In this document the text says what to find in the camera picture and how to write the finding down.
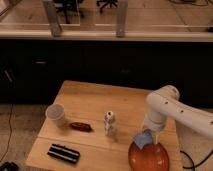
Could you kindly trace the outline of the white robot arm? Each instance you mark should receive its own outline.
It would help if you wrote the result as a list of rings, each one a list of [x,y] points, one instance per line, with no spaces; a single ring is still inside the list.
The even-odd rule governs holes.
[[[180,93],[172,85],[150,92],[146,97],[147,113],[144,125],[154,132],[161,132],[168,117],[175,119],[197,133],[213,140],[213,114],[179,101]]]

